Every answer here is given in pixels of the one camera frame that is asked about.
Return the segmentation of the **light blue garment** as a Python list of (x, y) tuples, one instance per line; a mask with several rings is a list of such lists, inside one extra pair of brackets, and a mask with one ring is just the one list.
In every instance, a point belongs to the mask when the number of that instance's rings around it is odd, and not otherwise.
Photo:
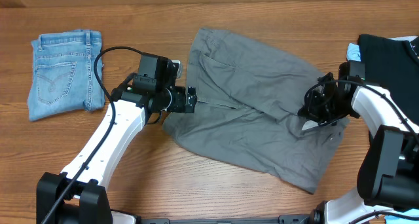
[[(394, 41), (413, 41), (416, 38), (416, 36), (404, 36), (404, 37), (392, 37), (391, 40)], [(346, 59), (349, 61), (361, 61), (361, 53), (359, 46), (353, 43), (350, 43), (348, 45), (348, 49), (346, 52)]]

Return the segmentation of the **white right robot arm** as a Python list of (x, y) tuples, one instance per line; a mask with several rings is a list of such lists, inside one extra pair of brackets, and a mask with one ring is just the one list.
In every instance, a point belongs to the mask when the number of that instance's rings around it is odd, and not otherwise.
[(280, 223), (368, 223), (380, 215), (418, 221), (418, 125), (392, 100), (390, 91), (366, 80), (361, 62), (340, 65), (338, 78), (328, 73), (304, 95), (298, 114), (304, 129), (362, 118), (370, 146), (357, 185), (344, 196), (323, 201), (306, 215), (282, 215)]

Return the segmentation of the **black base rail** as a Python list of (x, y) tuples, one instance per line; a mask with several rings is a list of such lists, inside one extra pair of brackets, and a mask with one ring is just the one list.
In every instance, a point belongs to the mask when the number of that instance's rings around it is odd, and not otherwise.
[(232, 218), (232, 219), (183, 219), (168, 218), (143, 219), (139, 215), (112, 210), (113, 223), (131, 224), (322, 224), (324, 220), (319, 210), (311, 214), (285, 214), (269, 218)]

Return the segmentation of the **folded blue denim jeans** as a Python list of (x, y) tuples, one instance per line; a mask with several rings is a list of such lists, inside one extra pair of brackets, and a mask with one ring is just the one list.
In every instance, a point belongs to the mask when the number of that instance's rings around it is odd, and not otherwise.
[(76, 29), (41, 34), (31, 46), (33, 73), (27, 99), (30, 121), (104, 106), (105, 96), (94, 73), (94, 62), (102, 48), (100, 32)]

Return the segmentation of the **grey cotton shorts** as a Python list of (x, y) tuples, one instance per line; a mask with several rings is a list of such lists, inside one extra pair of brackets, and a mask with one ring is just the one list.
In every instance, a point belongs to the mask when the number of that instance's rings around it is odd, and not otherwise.
[(164, 131), (198, 155), (264, 172), (315, 193), (344, 137), (348, 119), (305, 130), (298, 114), (321, 77), (308, 62), (221, 29), (200, 29), (191, 45), (187, 85), (192, 114), (171, 113)]

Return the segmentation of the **black t-shirt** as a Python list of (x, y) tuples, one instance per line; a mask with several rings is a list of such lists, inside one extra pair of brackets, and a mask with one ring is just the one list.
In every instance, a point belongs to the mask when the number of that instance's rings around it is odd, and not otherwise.
[(358, 45), (366, 80), (388, 89), (400, 110), (418, 124), (418, 40), (361, 34)]

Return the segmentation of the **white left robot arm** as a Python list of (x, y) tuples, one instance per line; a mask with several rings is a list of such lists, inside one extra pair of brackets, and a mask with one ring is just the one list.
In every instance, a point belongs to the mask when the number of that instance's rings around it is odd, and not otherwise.
[(44, 173), (37, 184), (38, 223), (136, 224), (136, 214), (110, 207), (107, 188), (133, 138), (153, 113), (193, 113), (193, 87), (165, 86), (157, 91), (122, 84), (111, 95), (100, 125), (81, 152), (60, 174)]

